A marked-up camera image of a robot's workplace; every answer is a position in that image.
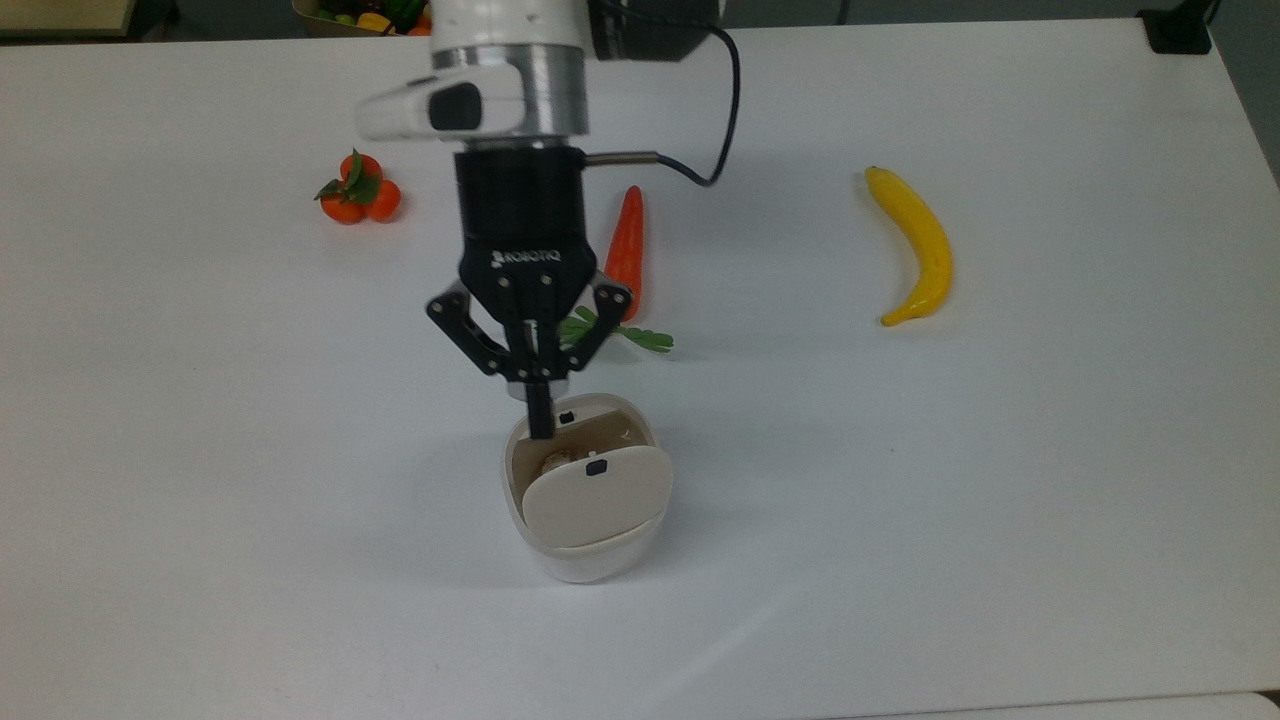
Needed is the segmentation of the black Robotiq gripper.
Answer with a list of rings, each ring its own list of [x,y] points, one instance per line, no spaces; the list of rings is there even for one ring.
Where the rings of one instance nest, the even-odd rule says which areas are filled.
[[[596,259],[586,237],[584,170],[585,154],[572,146],[456,154],[462,284],[426,301],[428,316],[467,360],[516,386],[532,439],[556,434],[552,386],[594,359],[634,301],[625,284],[590,281]],[[561,324],[586,287],[595,320],[564,346]],[[475,323],[474,297],[502,325],[515,327],[507,346]],[[540,365],[527,323],[540,331]]]

